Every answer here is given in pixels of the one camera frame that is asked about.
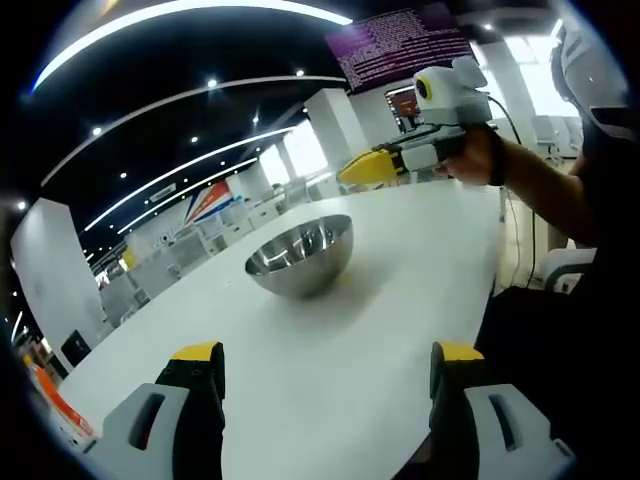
black ceiling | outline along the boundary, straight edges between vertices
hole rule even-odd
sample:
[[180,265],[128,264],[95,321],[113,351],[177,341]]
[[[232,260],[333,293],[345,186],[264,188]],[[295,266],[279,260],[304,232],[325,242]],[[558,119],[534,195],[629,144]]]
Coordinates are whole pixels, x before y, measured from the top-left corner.
[[[40,181],[94,126],[108,125],[149,103],[202,87],[207,79],[230,81],[251,77],[308,75],[341,77],[324,36],[340,28],[330,22],[286,12],[252,8],[188,11],[142,22],[92,45],[55,72],[34,93],[29,87],[46,63],[48,41],[72,2],[48,2],[39,12],[37,31],[25,45],[15,85],[16,113],[11,125],[5,182],[15,197],[38,196],[68,204],[81,230],[104,209],[168,170],[220,146],[270,129],[300,122],[301,103],[319,88],[337,84],[289,82],[206,92],[142,115],[99,138],[43,189]],[[415,4],[398,0],[306,1],[354,20]],[[538,1],[466,0],[446,2],[456,15],[500,6],[541,7]],[[125,0],[116,4],[126,8]],[[251,122],[259,112],[260,123]],[[189,139],[198,136],[191,144]],[[203,161],[176,178],[197,181],[240,161],[248,148],[238,148]],[[125,180],[120,172],[127,172]],[[122,226],[144,211],[133,200],[81,236],[89,250],[119,240],[110,223]]]

white table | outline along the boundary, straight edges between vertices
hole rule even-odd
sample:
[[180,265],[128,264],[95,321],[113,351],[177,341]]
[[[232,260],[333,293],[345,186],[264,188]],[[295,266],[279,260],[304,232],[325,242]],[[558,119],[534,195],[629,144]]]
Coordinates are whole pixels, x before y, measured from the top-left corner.
[[[353,219],[324,296],[274,296],[244,273],[274,235]],[[429,432],[436,340],[473,342],[498,260],[499,195],[443,181],[302,205],[172,286],[109,336],[60,391],[95,428],[182,346],[226,353],[226,480],[389,480]]]

wristband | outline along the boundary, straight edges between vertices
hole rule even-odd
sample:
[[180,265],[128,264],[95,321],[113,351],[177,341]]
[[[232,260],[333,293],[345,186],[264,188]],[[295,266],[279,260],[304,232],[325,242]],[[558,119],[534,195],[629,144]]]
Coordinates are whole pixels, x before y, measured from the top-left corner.
[[498,135],[491,127],[487,125],[489,134],[489,143],[491,148],[491,159],[493,166],[491,168],[491,176],[489,185],[501,187],[504,185],[507,173],[507,149],[500,135]]

cable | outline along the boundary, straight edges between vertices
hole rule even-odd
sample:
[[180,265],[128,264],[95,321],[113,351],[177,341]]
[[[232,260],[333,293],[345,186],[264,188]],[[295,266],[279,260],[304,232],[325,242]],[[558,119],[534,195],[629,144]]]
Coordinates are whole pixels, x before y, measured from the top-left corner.
[[[509,115],[509,112],[507,112],[507,109],[504,108],[504,106],[495,98],[493,98],[491,95],[487,95],[487,98],[493,103],[495,103],[496,105],[498,105],[498,107],[500,107],[500,110],[502,110],[504,115],[507,117],[507,120],[509,121],[509,125],[511,125],[511,130],[513,130],[513,134],[515,135],[516,140],[518,141],[518,145],[522,145],[522,140],[520,140],[520,135],[518,135],[516,126],[513,124],[513,120],[511,120],[511,115]],[[512,209],[512,213],[513,213],[513,219],[515,221],[515,218],[516,218],[515,210]],[[533,246],[533,255],[531,259],[531,273],[529,274],[526,288],[529,288],[529,285],[531,284],[531,279],[533,278],[533,273],[536,270],[536,212],[534,212],[533,209],[531,209],[531,244]]]
[[507,199],[509,200],[509,205],[511,206],[511,213],[513,215],[513,223],[516,227],[516,252],[517,252],[517,260],[516,260],[516,268],[513,270],[513,275],[511,275],[511,282],[509,282],[509,286],[513,286],[513,282],[516,279],[516,273],[520,269],[520,233],[518,232],[518,219],[516,217],[516,210],[513,208],[513,201],[511,200],[511,194],[509,193],[509,189],[507,187],[503,187],[504,191],[507,194]]
[[515,135],[516,140],[518,141],[518,145],[522,145],[522,140],[520,140],[520,135],[518,135],[516,126],[513,124],[513,120],[511,120],[511,115],[509,115],[509,112],[507,112],[507,109],[504,108],[504,106],[495,98],[493,98],[491,95],[487,95],[487,98],[500,107],[500,110],[502,110],[502,113],[504,113],[504,115],[507,117],[507,120],[509,120],[509,125],[511,125],[511,130],[513,130],[513,134]]

stainless steel bowl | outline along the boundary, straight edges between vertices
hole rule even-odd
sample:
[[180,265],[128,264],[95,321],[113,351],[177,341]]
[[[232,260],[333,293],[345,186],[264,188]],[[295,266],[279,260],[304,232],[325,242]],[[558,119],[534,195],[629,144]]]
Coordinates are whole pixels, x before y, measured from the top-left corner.
[[353,250],[346,215],[303,223],[265,243],[245,263],[258,285],[285,297],[306,297],[327,287],[344,270]]

